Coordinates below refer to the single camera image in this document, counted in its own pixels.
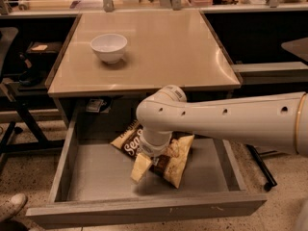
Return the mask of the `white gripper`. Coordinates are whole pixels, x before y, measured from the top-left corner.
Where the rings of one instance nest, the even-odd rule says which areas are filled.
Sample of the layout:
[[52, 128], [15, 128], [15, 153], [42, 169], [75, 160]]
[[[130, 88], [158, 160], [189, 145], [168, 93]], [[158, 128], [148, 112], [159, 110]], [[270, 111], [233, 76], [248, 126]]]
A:
[[142, 129], [140, 135], [140, 148], [145, 154], [139, 153], [134, 162], [131, 179], [135, 183], [139, 183], [152, 166], [150, 157], [158, 157], [167, 150], [171, 136], [171, 132], [160, 132], [147, 128]]

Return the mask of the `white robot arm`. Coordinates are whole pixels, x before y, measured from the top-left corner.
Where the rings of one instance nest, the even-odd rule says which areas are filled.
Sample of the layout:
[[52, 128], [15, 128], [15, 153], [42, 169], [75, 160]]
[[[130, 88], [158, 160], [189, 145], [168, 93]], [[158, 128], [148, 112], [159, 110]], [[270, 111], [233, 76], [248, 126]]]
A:
[[143, 99], [136, 118], [141, 151], [150, 157], [167, 150], [174, 132], [308, 156], [305, 92], [190, 103], [179, 87], [169, 85]]

